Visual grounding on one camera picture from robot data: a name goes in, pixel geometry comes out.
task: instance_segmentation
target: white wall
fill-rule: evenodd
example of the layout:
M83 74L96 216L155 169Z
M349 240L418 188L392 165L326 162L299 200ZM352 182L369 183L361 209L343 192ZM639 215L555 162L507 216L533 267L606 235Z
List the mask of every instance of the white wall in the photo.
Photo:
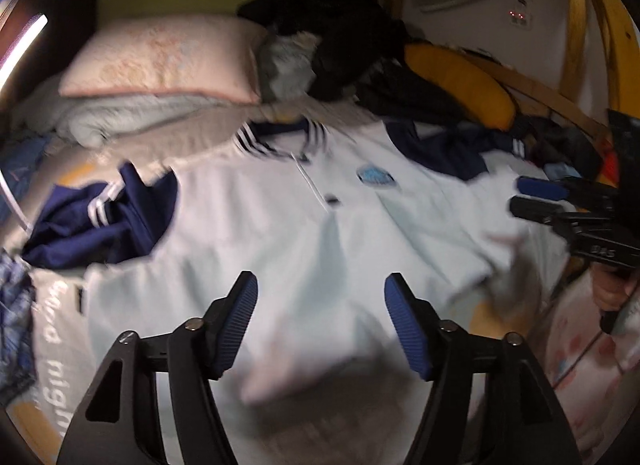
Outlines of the white wall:
M422 30L425 38L466 48L482 48L501 62L557 88L566 44L568 0L526 0L532 27L511 25L508 12L516 0L476 0L458 7L422 13L405 1L404 20ZM578 100L588 115L604 120L607 108L607 76L600 30L590 8L586 72Z

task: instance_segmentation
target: fluorescent light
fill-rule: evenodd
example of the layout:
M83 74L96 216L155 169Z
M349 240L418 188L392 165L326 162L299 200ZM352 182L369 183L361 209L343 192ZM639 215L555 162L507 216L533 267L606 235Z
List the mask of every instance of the fluorescent light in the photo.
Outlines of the fluorescent light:
M2 91L2 87L4 87L4 83L6 83L7 79L9 79L15 65L18 64L18 61L24 55L24 52L27 51L28 47L30 47L31 43L38 37L38 34L46 24L47 17L45 15L41 15L36 20L31 20L31 23L24 27L20 39L12 45L11 52L6 56L2 66L0 66L0 91Z

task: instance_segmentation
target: ribbed blue pad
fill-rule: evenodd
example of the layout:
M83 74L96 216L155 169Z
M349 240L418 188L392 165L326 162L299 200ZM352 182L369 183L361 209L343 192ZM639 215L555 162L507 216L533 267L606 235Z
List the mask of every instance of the ribbed blue pad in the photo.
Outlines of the ribbed blue pad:
M562 185L547 180L537 180L536 178L526 178L521 176L518 178L518 192L528 196L543 198L544 200L561 201L569 197L567 191Z
M222 376L222 373L234 364L257 301L258 281L253 275L238 295L233 308L226 317L225 325L218 334L216 359L213 362L213 370L218 375Z
M427 380L433 368L429 358L429 342L392 275L385 281L385 303L409 367L422 380Z

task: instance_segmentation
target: yellow patch on sheet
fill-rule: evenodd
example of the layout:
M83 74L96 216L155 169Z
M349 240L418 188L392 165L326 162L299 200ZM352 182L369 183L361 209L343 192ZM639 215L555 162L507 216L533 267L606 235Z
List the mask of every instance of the yellow patch on sheet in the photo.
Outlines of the yellow patch on sheet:
M482 301L474 310L474 316L469 323L469 333L493 339L501 339L510 331L526 335L533 321L530 315L514 315L513 318L504 320L490 301Z
M79 180L79 178L81 178L82 176L86 176L92 171L95 171L95 164L91 164L90 162L81 164L75 169L72 169L71 171L64 174L58 180L58 185L62 185L63 187L73 187L73 185Z
M62 437L32 401L18 401L9 414L20 435L44 465L54 465Z

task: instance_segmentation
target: collar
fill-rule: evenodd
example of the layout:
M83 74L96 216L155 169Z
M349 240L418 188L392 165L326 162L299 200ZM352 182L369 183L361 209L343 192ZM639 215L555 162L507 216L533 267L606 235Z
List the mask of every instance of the collar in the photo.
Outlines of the collar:
M328 130L320 124L306 117L291 124L276 122L245 122L234 137L236 147L243 154L258 158L292 158L292 153L278 150L265 142L265 137L273 137L296 131L305 132L305 143L300 149L299 159L312 155L318 151L326 151L328 145Z

